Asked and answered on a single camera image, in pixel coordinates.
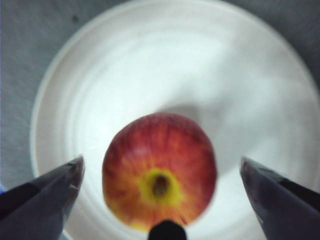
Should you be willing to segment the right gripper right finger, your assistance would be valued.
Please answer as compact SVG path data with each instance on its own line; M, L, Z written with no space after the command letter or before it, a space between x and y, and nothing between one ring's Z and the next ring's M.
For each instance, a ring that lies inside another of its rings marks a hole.
M240 176L268 240L318 240L320 194L247 157Z

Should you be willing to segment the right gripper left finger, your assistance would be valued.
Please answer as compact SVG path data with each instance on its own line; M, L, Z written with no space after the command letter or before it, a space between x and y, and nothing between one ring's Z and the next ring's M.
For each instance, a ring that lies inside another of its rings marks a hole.
M57 240L78 198L85 173L79 156L0 195L2 240Z

